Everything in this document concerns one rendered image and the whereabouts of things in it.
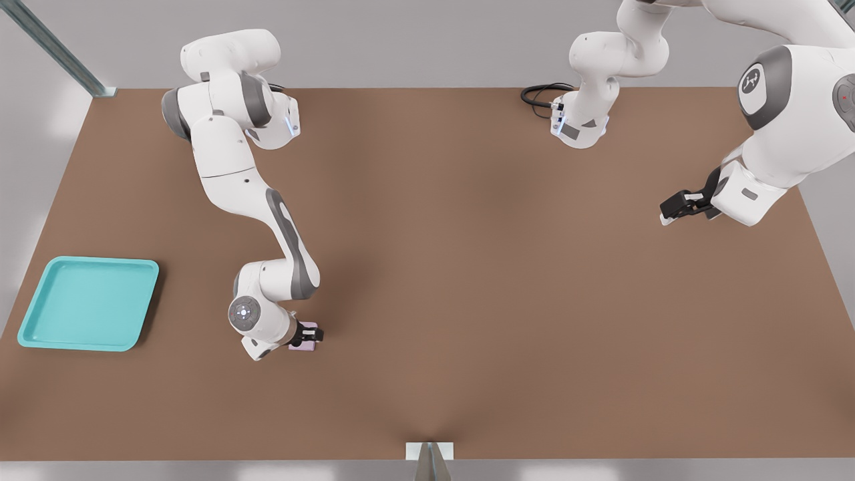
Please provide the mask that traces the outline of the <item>pale blue-green tray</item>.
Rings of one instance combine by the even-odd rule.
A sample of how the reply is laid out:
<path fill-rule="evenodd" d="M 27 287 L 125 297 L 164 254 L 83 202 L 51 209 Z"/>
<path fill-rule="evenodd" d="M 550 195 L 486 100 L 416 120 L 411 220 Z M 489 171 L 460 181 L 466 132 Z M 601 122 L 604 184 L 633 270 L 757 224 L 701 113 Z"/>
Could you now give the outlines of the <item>pale blue-green tray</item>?
<path fill-rule="evenodd" d="M 24 347 L 126 352 L 140 338 L 159 273 L 153 260 L 54 258 L 17 341 Z"/>

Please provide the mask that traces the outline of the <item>silver frame post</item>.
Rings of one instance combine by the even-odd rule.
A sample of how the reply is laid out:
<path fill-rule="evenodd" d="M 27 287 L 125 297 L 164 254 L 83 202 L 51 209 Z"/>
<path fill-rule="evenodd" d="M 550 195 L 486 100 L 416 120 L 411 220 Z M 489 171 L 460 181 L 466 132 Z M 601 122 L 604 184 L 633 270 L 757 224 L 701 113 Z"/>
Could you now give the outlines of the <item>silver frame post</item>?
<path fill-rule="evenodd" d="M 85 65 L 74 55 L 58 37 L 40 21 L 22 0 L 0 0 L 0 10 L 3 10 L 12 21 L 24 30 L 34 42 L 40 46 L 77 84 L 93 98 L 112 98 L 118 89 L 105 86 Z"/>
<path fill-rule="evenodd" d="M 406 442 L 405 459 L 416 461 L 414 481 L 452 481 L 447 462 L 454 460 L 453 442 Z"/>
<path fill-rule="evenodd" d="M 846 24 L 852 28 L 852 31 L 855 31 L 855 19 L 851 19 L 848 16 L 849 12 L 855 10 L 855 0 L 828 0 L 828 2 L 836 8 Z"/>

